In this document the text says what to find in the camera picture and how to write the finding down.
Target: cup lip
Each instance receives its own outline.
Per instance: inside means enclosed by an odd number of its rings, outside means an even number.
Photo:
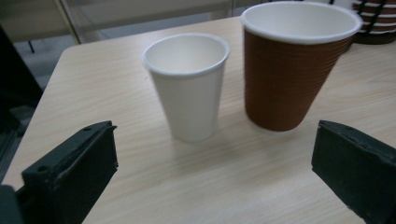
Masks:
[[[209,38],[209,39],[213,39],[213,40],[217,41],[224,47],[225,53],[224,53],[223,57],[217,63],[214,63],[211,66],[208,66],[203,69],[189,71],[189,72],[165,71],[165,70],[162,70],[161,68],[151,64],[147,60],[148,52],[156,45],[162,43],[163,41],[167,41],[169,39],[188,37],[188,36],[199,36],[199,37]],[[223,39],[220,36],[212,35],[212,34],[208,34],[208,33],[182,33],[182,34],[177,34],[177,35],[170,35],[168,37],[162,38],[162,39],[152,43],[151,45],[149,45],[142,54],[142,63],[146,67],[146,69],[148,69],[150,72],[154,72],[155,75],[159,76],[159,77],[168,77],[168,78],[196,77],[196,76],[200,76],[200,75],[204,75],[204,74],[209,74],[210,72],[216,70],[218,67],[222,66],[223,63],[228,59],[228,57],[230,55],[230,51],[231,51],[230,45],[228,44],[228,42],[225,39]]]
[[[354,22],[355,26],[350,29],[349,31],[343,32],[341,34],[337,35],[318,35],[318,36],[312,36],[312,37],[299,37],[295,35],[280,35],[276,34],[274,32],[269,32],[269,31],[263,31],[260,27],[254,25],[247,19],[247,15],[250,11],[257,9],[259,7],[268,7],[272,5],[308,5],[308,6],[313,6],[313,7],[324,7],[324,8],[332,8],[337,11],[340,11],[346,15],[348,15]],[[324,3],[315,3],[315,2],[271,2],[271,3],[264,3],[260,4],[254,7],[250,7],[249,9],[245,10],[242,15],[241,15],[241,22],[244,25],[244,28],[261,37],[265,37],[271,40],[275,41],[280,41],[280,42],[285,42],[285,43],[290,43],[290,44],[304,44],[304,45],[316,45],[316,44],[326,44],[338,40],[342,40],[345,38],[348,38],[354,34],[356,34],[359,29],[362,26],[362,19],[361,17],[354,13],[350,9],[346,9],[343,7],[335,6],[335,5],[329,5],[329,4],[324,4]]]

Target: paper cup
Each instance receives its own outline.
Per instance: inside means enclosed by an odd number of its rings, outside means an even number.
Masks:
[[[215,35],[173,35],[143,54],[172,135],[205,140],[217,128],[219,98],[228,43]]]
[[[361,28],[361,18],[321,3],[274,2],[251,7],[241,20],[247,115],[268,130],[294,129]]]

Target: wood grain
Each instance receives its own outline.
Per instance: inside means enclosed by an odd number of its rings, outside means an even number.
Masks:
[[[174,140],[143,50],[204,32],[231,45],[219,128],[201,144]],[[244,109],[239,18],[68,49],[23,137],[4,184],[79,129],[112,120],[120,168],[84,223],[364,223],[311,171],[318,122],[345,123],[396,147],[396,44],[353,45],[303,122],[286,133],[253,125]]]

